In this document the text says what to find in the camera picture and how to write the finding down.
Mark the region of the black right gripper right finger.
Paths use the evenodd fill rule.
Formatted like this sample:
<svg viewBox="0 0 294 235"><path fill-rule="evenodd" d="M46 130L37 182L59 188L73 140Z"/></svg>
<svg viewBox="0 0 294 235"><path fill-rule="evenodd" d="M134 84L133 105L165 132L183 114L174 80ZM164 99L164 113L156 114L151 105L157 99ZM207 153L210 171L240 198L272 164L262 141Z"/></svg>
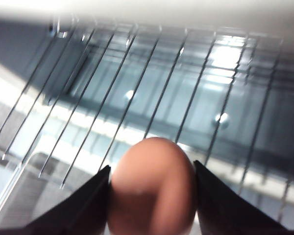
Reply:
<svg viewBox="0 0 294 235"><path fill-rule="evenodd" d="M294 235L238 196L198 160L194 161L197 214L203 235Z"/></svg>

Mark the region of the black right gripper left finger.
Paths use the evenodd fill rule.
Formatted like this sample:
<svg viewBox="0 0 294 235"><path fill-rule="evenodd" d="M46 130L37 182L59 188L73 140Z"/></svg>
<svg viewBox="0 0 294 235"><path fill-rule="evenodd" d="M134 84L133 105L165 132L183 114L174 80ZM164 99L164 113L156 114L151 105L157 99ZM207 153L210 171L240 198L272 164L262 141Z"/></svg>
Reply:
<svg viewBox="0 0 294 235"><path fill-rule="evenodd" d="M107 221L109 165L71 196L23 227L0 229L0 235L100 235Z"/></svg>

